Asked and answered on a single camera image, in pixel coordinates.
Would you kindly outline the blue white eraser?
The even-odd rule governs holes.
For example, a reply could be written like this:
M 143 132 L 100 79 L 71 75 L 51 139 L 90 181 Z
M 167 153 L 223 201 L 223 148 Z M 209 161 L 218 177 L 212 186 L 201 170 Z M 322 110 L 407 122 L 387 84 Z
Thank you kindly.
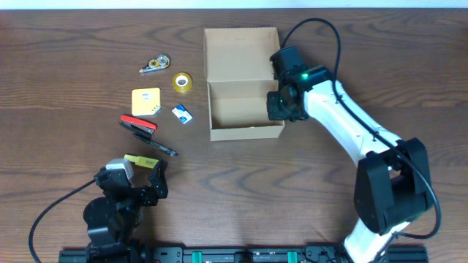
M 172 113 L 182 124 L 187 124 L 193 119 L 192 114 L 182 104 L 177 105 L 172 109 Z

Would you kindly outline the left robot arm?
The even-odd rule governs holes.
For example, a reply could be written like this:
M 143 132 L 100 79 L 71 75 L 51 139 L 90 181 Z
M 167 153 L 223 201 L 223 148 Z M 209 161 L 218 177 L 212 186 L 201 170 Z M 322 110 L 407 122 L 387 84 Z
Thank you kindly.
M 103 197 L 92 200 L 83 212 L 91 242 L 85 249 L 87 262 L 152 262 L 154 253 L 132 237 L 142 218 L 142 207 L 153 207 L 168 195 L 165 170 L 158 161 L 149 172 L 148 186 L 133 187 L 128 159 L 114 159 L 94 176 Z

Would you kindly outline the yellow tape roll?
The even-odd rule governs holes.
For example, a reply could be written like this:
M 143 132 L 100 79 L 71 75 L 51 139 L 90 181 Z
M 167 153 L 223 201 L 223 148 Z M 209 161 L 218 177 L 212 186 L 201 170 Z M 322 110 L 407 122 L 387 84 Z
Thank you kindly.
M 179 93 L 192 89 L 192 78 L 188 73 L 179 72 L 173 76 L 173 88 Z

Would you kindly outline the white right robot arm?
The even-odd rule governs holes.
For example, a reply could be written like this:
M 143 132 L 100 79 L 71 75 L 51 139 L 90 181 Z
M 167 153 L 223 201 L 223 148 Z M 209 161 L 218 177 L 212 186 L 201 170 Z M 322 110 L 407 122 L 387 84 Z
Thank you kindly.
M 397 237 L 428 239 L 404 229 L 430 209 L 439 212 L 426 147 L 403 140 L 363 111 L 323 66 L 275 66 L 278 91 L 268 93 L 273 121 L 313 118 L 345 149 L 357 167 L 354 206 L 358 222 L 345 238 L 339 261 L 426 262 L 424 248 L 393 247 Z

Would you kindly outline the yellow highlighter marker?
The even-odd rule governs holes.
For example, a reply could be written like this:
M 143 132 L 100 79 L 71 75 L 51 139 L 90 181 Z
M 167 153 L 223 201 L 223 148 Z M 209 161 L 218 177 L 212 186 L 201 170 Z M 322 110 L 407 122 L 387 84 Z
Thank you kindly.
M 131 163 L 135 164 L 139 167 L 145 167 L 149 169 L 153 169 L 159 162 L 158 159 L 152 159 L 145 156 L 135 156 L 132 154 L 125 154 L 125 159 L 128 159 Z

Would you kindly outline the red black stapler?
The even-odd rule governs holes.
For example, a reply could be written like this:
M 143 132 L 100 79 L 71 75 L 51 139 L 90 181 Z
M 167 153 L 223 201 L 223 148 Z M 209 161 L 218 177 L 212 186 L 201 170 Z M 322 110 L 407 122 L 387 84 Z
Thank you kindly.
M 125 129 L 147 138 L 151 138 L 157 130 L 156 124 L 130 115 L 121 115 L 119 124 Z

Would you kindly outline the yellow sticky note pad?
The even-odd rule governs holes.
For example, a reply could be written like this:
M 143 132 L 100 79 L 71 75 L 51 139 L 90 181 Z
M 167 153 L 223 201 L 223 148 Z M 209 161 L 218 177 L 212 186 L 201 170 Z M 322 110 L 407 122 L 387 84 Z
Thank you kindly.
M 132 91 L 132 114 L 154 115 L 161 109 L 160 88 L 140 88 Z

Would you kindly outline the brown cardboard box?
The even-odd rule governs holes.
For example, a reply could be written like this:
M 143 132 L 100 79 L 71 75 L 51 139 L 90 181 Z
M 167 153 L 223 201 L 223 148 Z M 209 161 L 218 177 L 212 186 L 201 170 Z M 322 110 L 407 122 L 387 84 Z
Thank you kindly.
M 210 140 L 279 137 L 284 121 L 267 114 L 267 93 L 277 89 L 269 61 L 279 50 L 277 28 L 206 28 L 203 40 Z

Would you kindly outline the correction tape dispenser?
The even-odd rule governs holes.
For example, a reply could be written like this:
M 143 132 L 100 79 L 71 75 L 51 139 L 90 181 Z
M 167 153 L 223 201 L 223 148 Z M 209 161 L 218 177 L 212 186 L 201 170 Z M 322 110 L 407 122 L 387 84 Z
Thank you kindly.
M 166 53 L 161 53 L 156 57 L 150 59 L 148 63 L 139 70 L 139 73 L 148 73 L 148 72 L 155 72 L 161 71 L 170 66 L 171 57 Z

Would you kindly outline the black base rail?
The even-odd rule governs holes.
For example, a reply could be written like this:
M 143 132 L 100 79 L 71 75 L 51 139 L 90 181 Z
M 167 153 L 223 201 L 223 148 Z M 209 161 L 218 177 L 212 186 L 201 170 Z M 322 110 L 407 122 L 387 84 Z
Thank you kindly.
M 151 255 L 133 256 L 129 251 L 116 256 L 99 256 L 91 250 L 61 251 L 60 262 L 154 262 L 154 263 L 328 263 L 349 262 L 345 253 L 333 245 L 311 245 L 305 248 L 258 248 L 258 249 L 183 249 L 180 247 L 155 248 Z

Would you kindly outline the black pen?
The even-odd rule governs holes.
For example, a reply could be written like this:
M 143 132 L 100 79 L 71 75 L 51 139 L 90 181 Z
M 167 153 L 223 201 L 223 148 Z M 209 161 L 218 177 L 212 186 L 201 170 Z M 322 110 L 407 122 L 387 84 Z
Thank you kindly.
M 155 142 L 147 137 L 144 137 L 142 135 L 139 135 L 139 134 L 133 134 L 133 136 L 139 140 L 141 140 L 142 142 L 146 143 L 146 144 L 149 144 L 149 145 L 152 145 L 156 148 L 158 148 L 161 152 L 163 153 L 166 153 L 167 155 L 169 156 L 178 156 L 178 153 L 176 151 L 174 151 L 173 149 L 170 149 L 170 148 L 167 148 L 161 144 L 159 144 L 158 142 Z

